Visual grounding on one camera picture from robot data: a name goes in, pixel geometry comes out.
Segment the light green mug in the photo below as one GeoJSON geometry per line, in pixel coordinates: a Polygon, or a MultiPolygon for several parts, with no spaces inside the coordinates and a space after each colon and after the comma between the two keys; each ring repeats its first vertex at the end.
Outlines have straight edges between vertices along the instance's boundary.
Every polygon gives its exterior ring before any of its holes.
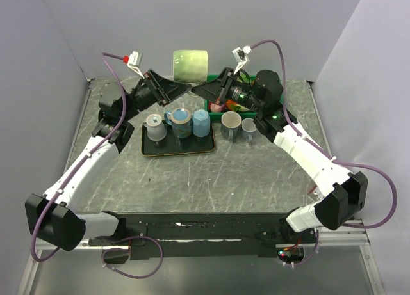
{"type": "Polygon", "coordinates": [[[174,51],[173,78],[183,83],[205,83],[208,78],[208,52],[206,50],[174,51]]]}

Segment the large grey faceted mug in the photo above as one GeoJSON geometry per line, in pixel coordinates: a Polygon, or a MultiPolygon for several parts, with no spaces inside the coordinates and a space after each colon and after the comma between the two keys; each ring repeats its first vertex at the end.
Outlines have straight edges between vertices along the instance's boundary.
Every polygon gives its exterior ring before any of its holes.
{"type": "Polygon", "coordinates": [[[234,111],[227,111],[221,117],[221,135],[228,141],[233,141],[240,131],[241,116],[234,111]]]}

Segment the small grey-blue mug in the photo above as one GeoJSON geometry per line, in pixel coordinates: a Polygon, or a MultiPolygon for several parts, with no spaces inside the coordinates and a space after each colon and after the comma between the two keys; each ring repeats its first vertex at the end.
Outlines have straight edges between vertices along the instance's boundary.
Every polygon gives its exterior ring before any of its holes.
{"type": "Polygon", "coordinates": [[[258,130],[251,118],[245,118],[241,123],[241,137],[247,142],[252,143],[258,135],[258,130]]]}

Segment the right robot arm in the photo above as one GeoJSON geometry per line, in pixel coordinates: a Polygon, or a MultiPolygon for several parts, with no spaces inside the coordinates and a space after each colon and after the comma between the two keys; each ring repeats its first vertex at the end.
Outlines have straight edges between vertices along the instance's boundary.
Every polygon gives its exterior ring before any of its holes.
{"type": "Polygon", "coordinates": [[[214,80],[198,84],[192,92],[214,104],[231,100],[253,112],[257,130],[284,150],[310,176],[320,191],[318,201],[288,213],[280,227],[281,238],[294,243],[302,232],[316,227],[330,230],[359,212],[368,179],[327,158],[312,142],[297,119],[284,106],[283,86],[276,72],[261,70],[253,81],[225,68],[214,80]]]}

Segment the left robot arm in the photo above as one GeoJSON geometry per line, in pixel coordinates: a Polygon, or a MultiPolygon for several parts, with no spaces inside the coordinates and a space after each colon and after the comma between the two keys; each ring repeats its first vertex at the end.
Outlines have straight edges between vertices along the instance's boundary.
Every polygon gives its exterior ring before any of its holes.
{"type": "Polygon", "coordinates": [[[121,84],[105,87],[99,99],[98,123],[82,153],[54,185],[42,195],[30,195],[25,202],[32,239],[65,251],[93,237],[104,237],[113,245],[123,243],[127,236],[124,219],[113,212],[78,215],[81,198],[127,145],[134,131],[130,119],[154,104],[170,104],[190,88],[153,70],[148,70],[130,92],[121,84]]]}

